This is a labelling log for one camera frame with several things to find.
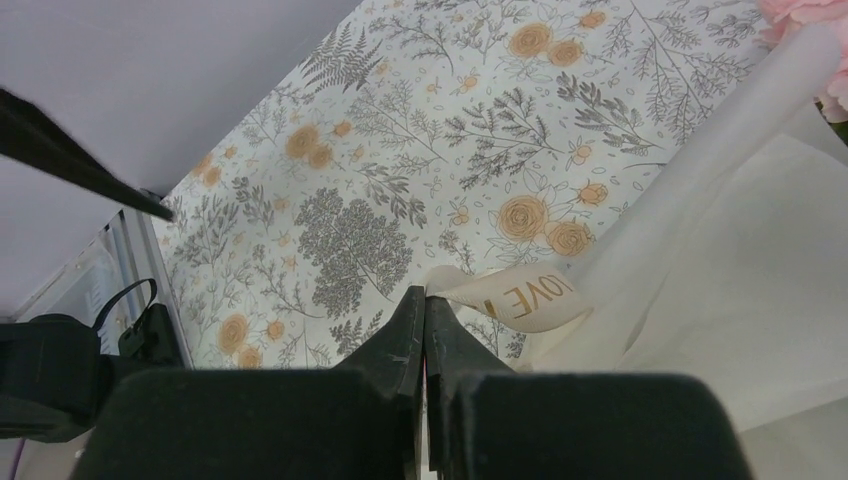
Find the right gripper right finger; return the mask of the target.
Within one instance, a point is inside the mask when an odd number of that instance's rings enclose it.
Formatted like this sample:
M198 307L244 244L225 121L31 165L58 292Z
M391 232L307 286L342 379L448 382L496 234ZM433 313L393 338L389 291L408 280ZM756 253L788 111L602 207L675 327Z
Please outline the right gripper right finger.
M448 401L469 372L512 372L469 333L446 299L425 300L424 355L429 401Z

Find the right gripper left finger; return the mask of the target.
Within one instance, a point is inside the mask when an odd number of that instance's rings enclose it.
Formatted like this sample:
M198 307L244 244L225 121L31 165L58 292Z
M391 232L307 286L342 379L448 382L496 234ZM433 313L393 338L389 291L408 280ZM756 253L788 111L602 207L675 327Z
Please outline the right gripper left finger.
M411 286L388 322L335 369L356 371L386 399L415 400L422 380L425 289Z

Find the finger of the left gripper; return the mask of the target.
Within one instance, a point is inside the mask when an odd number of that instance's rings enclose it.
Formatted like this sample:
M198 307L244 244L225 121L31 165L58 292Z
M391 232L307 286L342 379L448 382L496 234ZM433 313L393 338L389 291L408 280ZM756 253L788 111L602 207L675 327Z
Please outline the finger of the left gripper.
M39 107L5 88L1 154L126 207L173 219L172 210L115 177Z

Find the cream printed ribbon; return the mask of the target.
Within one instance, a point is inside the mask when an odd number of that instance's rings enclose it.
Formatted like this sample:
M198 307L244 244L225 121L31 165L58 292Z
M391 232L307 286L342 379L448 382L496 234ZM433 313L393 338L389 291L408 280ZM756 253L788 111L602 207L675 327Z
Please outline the cream printed ribbon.
M593 306L549 262L469 275L455 266L431 269L429 297L473 309L521 333L543 333L589 316Z

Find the white wrapping paper sheet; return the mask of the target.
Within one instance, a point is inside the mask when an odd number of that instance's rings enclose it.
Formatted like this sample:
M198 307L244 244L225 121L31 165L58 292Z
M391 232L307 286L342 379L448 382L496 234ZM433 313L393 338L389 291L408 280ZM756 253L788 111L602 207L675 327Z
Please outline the white wrapping paper sheet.
M531 336L536 372L705 382L760 479L847 475L847 150L814 69L762 60L570 271L592 313Z

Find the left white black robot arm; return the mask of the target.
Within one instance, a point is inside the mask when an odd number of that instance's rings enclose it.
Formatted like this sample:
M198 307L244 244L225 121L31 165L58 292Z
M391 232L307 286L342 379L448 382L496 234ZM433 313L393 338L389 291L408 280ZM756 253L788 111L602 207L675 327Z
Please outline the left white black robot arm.
M124 206L170 221L171 209L115 177L36 105L1 91L3 155ZM115 355L101 351L108 315L143 285L149 300L118 341ZM91 429L122 380L141 371L176 367L185 360L174 323L158 302L159 284L143 278L119 290L84 324L46 313L1 328L1 436L43 443L69 441Z

